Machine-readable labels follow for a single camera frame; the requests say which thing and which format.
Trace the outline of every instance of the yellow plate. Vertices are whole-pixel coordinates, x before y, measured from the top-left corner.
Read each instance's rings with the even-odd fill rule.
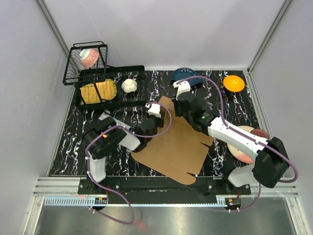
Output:
[[[245,88],[243,79],[235,75],[227,76],[223,83],[225,88],[230,92],[240,92]]]
[[[102,99],[111,100],[116,96],[116,84],[111,79],[95,83]],[[90,83],[80,88],[82,97],[86,104],[99,103],[100,99],[94,84]]]
[[[240,129],[247,131],[247,132],[251,132],[252,130],[254,130],[253,127],[250,126],[238,126]],[[227,147],[230,151],[230,153],[237,158],[239,161],[243,162],[243,163],[254,163],[253,160],[251,160],[250,157],[248,157],[246,154],[244,154],[242,151],[240,151],[239,149],[235,148],[234,146],[231,146],[230,144],[227,144]]]

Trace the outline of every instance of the cardboard box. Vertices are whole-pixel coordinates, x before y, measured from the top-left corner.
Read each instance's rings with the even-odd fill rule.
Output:
[[[171,99],[163,96],[159,103],[170,110],[172,126],[165,134],[153,138],[142,151],[132,153],[132,157],[177,182],[184,185],[193,184],[196,178],[190,173],[200,173],[209,150],[204,144],[211,146],[213,138],[193,130],[183,117],[176,117]],[[158,133],[165,130],[169,124],[167,114],[164,122],[164,127],[159,128]]]

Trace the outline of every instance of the cable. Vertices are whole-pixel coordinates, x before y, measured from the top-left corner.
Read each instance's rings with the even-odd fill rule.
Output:
[[[239,198],[239,197],[240,197],[240,195],[241,195],[241,190],[240,190],[240,189],[238,189],[238,196],[236,197],[236,199],[237,199],[237,198]]]
[[[104,132],[102,132],[102,133],[101,133],[99,136],[97,136],[93,141],[91,141],[91,143],[88,144],[88,146],[87,146],[86,149],[85,149],[85,154],[86,154],[86,156],[87,156],[87,168],[88,168],[87,174],[88,174],[89,178],[90,178],[91,181],[92,181],[94,184],[96,184],[98,187],[103,188],[103,189],[105,189],[106,191],[110,191],[110,192],[113,192],[113,193],[116,193],[117,195],[119,195],[119,196],[127,203],[127,205],[130,207],[131,213],[132,213],[132,220],[131,220],[130,222],[125,222],[125,221],[122,221],[122,220],[113,218],[113,217],[111,217],[111,216],[109,216],[109,215],[107,215],[107,214],[104,214],[104,213],[99,212],[99,211],[96,211],[96,210],[93,210],[93,213],[96,212],[96,213],[101,214],[101,215],[103,215],[104,217],[109,218],[109,219],[111,219],[111,220],[113,220],[113,221],[115,221],[115,222],[117,222],[117,223],[121,223],[121,224],[125,224],[125,225],[132,225],[132,224],[134,224],[134,221],[135,221],[134,209],[132,208],[130,202],[129,202],[121,193],[119,193],[118,191],[115,191],[115,190],[113,190],[113,189],[107,188],[107,187],[105,187],[105,186],[102,186],[101,184],[99,184],[99,183],[94,179],[94,177],[93,177],[92,174],[91,174],[91,170],[90,170],[90,158],[89,158],[89,152],[88,152],[88,151],[89,151],[90,147],[91,147],[97,140],[99,140],[102,136],[104,136],[105,134],[107,134],[108,132],[110,132],[111,130],[114,130],[114,129],[123,129],[124,131],[127,131],[127,132],[129,132],[130,134],[132,134],[132,135],[134,135],[134,136],[137,136],[137,137],[141,137],[141,138],[157,137],[157,136],[160,136],[160,135],[164,134],[165,132],[167,132],[168,129],[170,128],[170,126],[172,125],[172,115],[171,115],[171,112],[170,112],[170,111],[168,110],[168,108],[165,107],[165,105],[163,105],[163,104],[159,104],[159,103],[154,102],[154,101],[153,101],[153,102],[149,102],[149,103],[147,103],[147,104],[158,104],[158,105],[162,106],[162,107],[168,112],[169,117],[170,117],[170,123],[169,123],[169,125],[167,126],[167,128],[166,128],[163,132],[158,133],[158,134],[156,134],[156,135],[152,135],[152,136],[142,136],[142,135],[134,134],[133,132],[131,132],[130,130],[128,130],[127,128],[125,128],[125,127],[123,127],[123,126],[117,126],[117,125],[116,125],[116,126],[110,127],[109,129],[105,130]]]
[[[182,79],[182,80],[178,81],[177,84],[179,84],[179,83],[181,83],[181,82],[183,82],[183,81],[187,81],[187,80],[189,80],[189,79],[193,79],[193,78],[203,78],[203,79],[209,81],[210,83],[212,83],[212,84],[215,86],[215,88],[217,89],[217,91],[218,91],[218,93],[219,93],[219,96],[220,96],[220,100],[221,100],[221,118],[222,118],[222,122],[224,123],[224,125],[225,125],[226,127],[228,127],[230,130],[236,132],[237,134],[239,134],[239,135],[241,135],[241,136],[243,136],[243,137],[245,137],[245,138],[247,138],[247,139],[249,139],[249,140],[251,140],[251,141],[253,141],[253,142],[256,142],[256,140],[255,140],[254,138],[252,138],[252,137],[250,137],[250,136],[248,136],[248,135],[246,135],[246,134],[244,134],[244,133],[242,133],[242,132],[240,132],[240,131],[238,131],[238,130],[232,128],[231,126],[228,126],[228,124],[227,124],[227,122],[226,122],[226,120],[225,120],[225,118],[224,118],[224,104],[223,104],[222,92],[221,92],[220,88],[218,87],[218,85],[216,85],[216,83],[213,82],[213,80],[211,80],[211,79],[208,78],[208,77],[196,75],[196,76],[191,76],[191,77]],[[291,179],[291,180],[279,180],[279,182],[281,182],[281,183],[293,183],[293,182],[295,182],[295,181],[298,179],[298,170],[297,170],[297,168],[295,167],[295,165],[294,165],[288,158],[286,158],[283,154],[281,154],[280,152],[278,152],[278,151],[275,150],[274,148],[268,146],[267,144],[264,144],[264,143],[261,143],[261,142],[258,142],[258,144],[260,144],[260,145],[262,145],[263,147],[269,149],[270,151],[274,152],[274,153],[277,154],[279,157],[281,157],[282,159],[284,159],[284,160],[292,167],[292,169],[294,170],[294,178],[293,178],[293,179]]]

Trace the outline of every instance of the dish rack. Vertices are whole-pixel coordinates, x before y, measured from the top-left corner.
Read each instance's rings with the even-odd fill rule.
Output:
[[[80,52],[83,49],[95,49],[99,51],[97,62],[85,69],[80,61]],[[147,103],[147,86],[145,68],[143,65],[113,67],[107,65],[108,45],[102,41],[76,43],[71,47],[67,59],[63,84],[75,87],[74,100],[79,110],[113,109],[121,107],[144,106]],[[137,91],[125,93],[121,86],[126,79],[133,79],[137,82]],[[111,79],[116,85],[116,96],[112,100],[101,97],[104,91],[100,91],[99,82]],[[81,88],[86,85],[94,88],[94,93],[98,96],[99,102],[86,103]]]

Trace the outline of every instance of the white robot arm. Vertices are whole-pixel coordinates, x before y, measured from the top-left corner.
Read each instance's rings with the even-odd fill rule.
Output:
[[[178,88],[176,97],[173,99],[176,116],[183,116],[196,131],[229,143],[255,161],[254,164],[232,170],[227,176],[231,184],[235,187],[241,187],[245,184],[259,182],[268,188],[273,188],[276,185],[289,165],[260,143],[275,148],[287,157],[285,147],[280,139],[274,137],[267,140],[255,136],[228,121],[226,121],[226,126],[219,114],[202,109],[195,95],[190,92],[190,85],[187,81],[178,85],[175,82],[173,86]]]
[[[130,151],[138,152],[146,147],[147,142],[151,138],[138,138],[132,133],[136,132],[140,135],[153,135],[157,133],[158,127],[164,125],[164,112],[160,110],[159,105],[152,104],[148,107],[148,115],[150,118],[133,128],[125,123],[114,119],[113,117],[102,114],[99,118],[101,122],[95,124],[91,129],[87,130],[83,135],[83,143],[88,146],[101,133],[113,126],[122,126],[124,129],[116,128],[110,131],[103,138],[99,138],[94,142],[88,150],[90,159],[90,171],[96,182],[101,182],[106,177],[106,157],[120,145],[126,147]]]

